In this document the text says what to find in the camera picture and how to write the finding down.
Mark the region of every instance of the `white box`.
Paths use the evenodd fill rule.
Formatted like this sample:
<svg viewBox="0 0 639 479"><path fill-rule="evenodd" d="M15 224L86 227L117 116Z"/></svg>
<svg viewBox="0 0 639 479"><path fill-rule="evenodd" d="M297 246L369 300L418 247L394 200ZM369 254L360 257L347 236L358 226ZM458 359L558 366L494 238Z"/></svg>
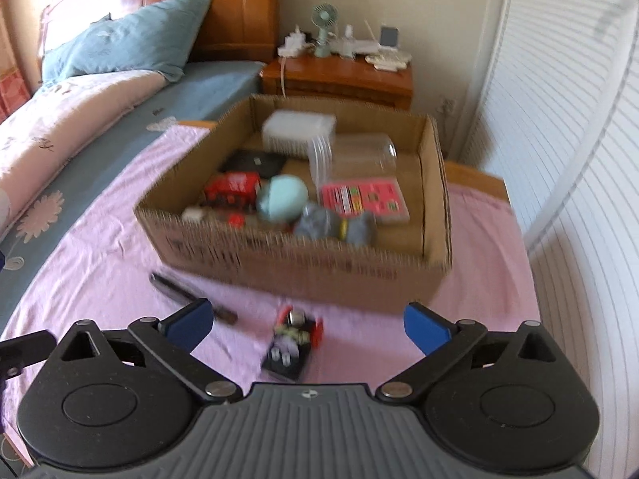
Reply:
<svg viewBox="0 0 639 479"><path fill-rule="evenodd" d="M262 126L264 149L307 159L309 141L314 137L332 140L336 123L334 115L308 111L274 111Z"/></svg>

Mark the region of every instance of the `green fan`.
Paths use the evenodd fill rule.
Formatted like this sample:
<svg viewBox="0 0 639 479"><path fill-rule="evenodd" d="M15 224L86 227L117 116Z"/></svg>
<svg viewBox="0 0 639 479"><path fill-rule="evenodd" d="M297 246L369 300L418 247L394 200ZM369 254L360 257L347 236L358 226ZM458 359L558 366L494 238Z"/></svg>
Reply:
<svg viewBox="0 0 639 479"><path fill-rule="evenodd" d="M330 4L321 4L313 9L312 21L319 27L318 43L315 47L315 57L330 56L328 44L328 30L337 22L337 9Z"/></svg>

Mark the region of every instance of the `metal bolt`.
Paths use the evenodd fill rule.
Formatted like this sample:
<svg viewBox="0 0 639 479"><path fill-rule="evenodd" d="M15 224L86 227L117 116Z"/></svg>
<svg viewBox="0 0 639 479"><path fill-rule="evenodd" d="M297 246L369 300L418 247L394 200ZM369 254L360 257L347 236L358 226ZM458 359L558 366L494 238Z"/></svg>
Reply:
<svg viewBox="0 0 639 479"><path fill-rule="evenodd" d="M233 382L226 382L219 380L217 382L211 382L204 388L206 394L213 396L214 398L227 398L235 394L237 386Z"/></svg>
<svg viewBox="0 0 639 479"><path fill-rule="evenodd" d="M300 312L299 310L291 310L288 314L288 322L294 328L299 328L306 322L306 315L304 315L304 312Z"/></svg>
<svg viewBox="0 0 639 479"><path fill-rule="evenodd" d="M387 398L406 398L413 393L413 388L404 382L386 382L381 386L381 393Z"/></svg>
<svg viewBox="0 0 639 479"><path fill-rule="evenodd" d="M317 398L320 394L315 389L308 389L302 393L302 397L307 400L312 400L313 398Z"/></svg>

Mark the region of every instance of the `blue gripper pad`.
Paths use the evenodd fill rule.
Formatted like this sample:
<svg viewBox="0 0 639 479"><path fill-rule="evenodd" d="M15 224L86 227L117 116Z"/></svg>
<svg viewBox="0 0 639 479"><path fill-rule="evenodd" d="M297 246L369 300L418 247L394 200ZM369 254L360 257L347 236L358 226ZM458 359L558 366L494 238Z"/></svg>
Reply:
<svg viewBox="0 0 639 479"><path fill-rule="evenodd" d="M453 323L418 303L404 310L404 331L425 356L449 342L456 329Z"/></svg>
<svg viewBox="0 0 639 479"><path fill-rule="evenodd" d="M171 344L190 353L210 333L214 320L211 302L198 299L160 321L158 330Z"/></svg>

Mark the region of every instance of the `black pen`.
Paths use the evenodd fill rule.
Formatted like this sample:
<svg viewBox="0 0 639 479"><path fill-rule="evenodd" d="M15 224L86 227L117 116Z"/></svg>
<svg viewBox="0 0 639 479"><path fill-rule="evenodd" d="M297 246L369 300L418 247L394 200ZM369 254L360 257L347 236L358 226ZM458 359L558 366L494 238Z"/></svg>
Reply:
<svg viewBox="0 0 639 479"><path fill-rule="evenodd" d="M176 284L174 281L171 281L170 279L155 272L152 272L151 275L149 275L149 281L151 281L151 284L156 288L156 290L175 302L182 303L186 300L187 302L192 303L200 298L188 290L184 290L184 288ZM216 319L219 319L229 326L234 325L238 321L237 313L220 305L213 304L213 313L215 313Z"/></svg>

